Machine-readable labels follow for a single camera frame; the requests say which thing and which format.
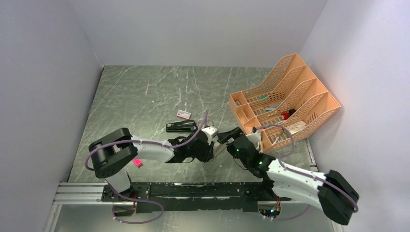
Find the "pink eraser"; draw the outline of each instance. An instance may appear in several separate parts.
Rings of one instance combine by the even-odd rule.
[[[142,161],[140,159],[133,159],[132,161],[135,163],[135,165],[137,165],[137,167],[142,166]]]

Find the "orange desk organizer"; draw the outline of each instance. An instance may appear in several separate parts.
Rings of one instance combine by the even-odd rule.
[[[279,102],[275,110],[265,111]],[[296,142],[313,134],[341,106],[300,56],[293,54],[282,57],[259,86],[231,94],[229,107],[246,134],[253,127],[278,123],[283,113],[295,109],[281,125],[287,127],[299,121],[307,124],[293,134]],[[281,128],[261,131],[264,153],[291,143]]]

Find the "tabletop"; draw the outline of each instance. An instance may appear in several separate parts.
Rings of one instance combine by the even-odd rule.
[[[209,109],[219,132],[237,127],[228,107],[231,93],[259,85],[271,68],[181,67],[181,66],[105,66],[92,103],[86,127],[73,163],[69,182],[103,182],[84,168],[88,145],[117,130],[128,128],[143,139],[167,140],[178,134],[166,133],[165,124],[181,121],[178,110],[202,119]],[[273,151],[283,154],[290,146]],[[294,153],[284,159],[288,164],[309,169],[311,159],[305,140],[295,143]],[[133,182],[259,182],[250,172],[235,164],[224,151],[207,163],[168,164],[143,160],[137,168],[126,166]]]

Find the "robotic arm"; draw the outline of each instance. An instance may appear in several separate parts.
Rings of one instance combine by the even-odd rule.
[[[200,129],[196,136],[191,133],[188,137],[177,137],[167,141],[152,141],[141,140],[138,137],[132,136],[127,128],[121,128],[113,133],[93,142],[89,146],[90,152],[97,150],[91,155],[91,160],[94,167],[94,172],[97,178],[105,179],[116,192],[123,195],[132,196],[144,195],[145,198],[155,199],[155,201],[171,200],[172,197],[189,198],[193,194],[201,199],[207,197],[219,197],[219,199],[229,199],[229,197],[238,197],[239,202],[226,200],[227,204],[239,204],[239,206],[227,206],[226,209],[241,208],[243,211],[255,211],[258,201],[275,201],[277,197],[294,199],[305,202],[320,210],[331,220],[347,225],[354,212],[352,203],[338,191],[334,190],[329,185],[318,179],[323,179],[337,186],[348,194],[355,202],[358,201],[358,193],[351,185],[343,178],[341,174],[331,170],[329,173],[311,172],[301,168],[297,168],[288,164],[281,164],[275,157],[263,153],[261,142],[261,133],[254,128],[252,134],[245,135],[240,128],[235,128],[225,133],[218,133],[214,127],[206,127]],[[139,140],[140,143],[127,143],[125,141]],[[125,143],[108,146],[100,149],[100,146],[106,146],[113,142],[123,141]],[[235,158],[240,159],[245,168],[247,168],[254,176],[261,178],[261,183],[246,183],[240,186],[241,183],[235,183],[234,187],[237,190],[227,189],[229,187],[223,184],[211,183],[212,189],[208,189],[207,185],[201,183],[189,184],[196,187],[196,192],[184,189],[189,188],[188,185],[179,184],[149,184],[146,188],[144,183],[143,189],[147,189],[145,194],[137,189],[140,189],[138,183],[131,182],[128,174],[125,172],[125,165],[135,157],[142,160],[158,160],[165,163],[182,163],[191,159],[198,159],[201,162],[212,160],[224,148]],[[115,198],[113,193],[107,188],[107,194],[102,196],[102,201],[120,201]],[[182,210],[190,210],[192,204],[186,206]],[[181,210],[173,207],[167,207],[169,210]],[[216,208],[206,206],[205,208],[199,205],[197,208],[202,209],[225,209],[223,205]]]

